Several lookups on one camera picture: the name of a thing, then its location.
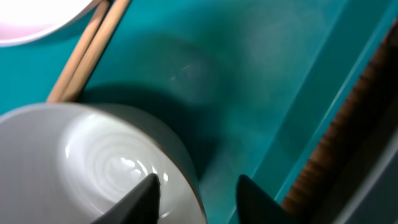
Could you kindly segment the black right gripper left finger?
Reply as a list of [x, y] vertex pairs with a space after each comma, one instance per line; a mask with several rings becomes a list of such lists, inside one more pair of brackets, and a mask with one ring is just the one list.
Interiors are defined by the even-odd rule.
[[92, 224], [157, 224], [159, 209], [160, 180], [149, 174]]

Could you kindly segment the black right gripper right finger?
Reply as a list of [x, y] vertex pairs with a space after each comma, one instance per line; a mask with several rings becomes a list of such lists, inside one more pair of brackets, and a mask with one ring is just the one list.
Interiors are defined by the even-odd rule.
[[236, 210], [240, 224], [298, 223], [246, 175], [240, 175], [238, 179]]

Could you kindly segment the grey rice bowl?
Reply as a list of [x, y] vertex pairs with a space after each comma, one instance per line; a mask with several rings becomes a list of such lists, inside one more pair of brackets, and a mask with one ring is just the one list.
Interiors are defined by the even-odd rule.
[[1, 116], [2, 223], [92, 223], [149, 174], [160, 180], [157, 223], [206, 223], [192, 158], [155, 116], [76, 103]]

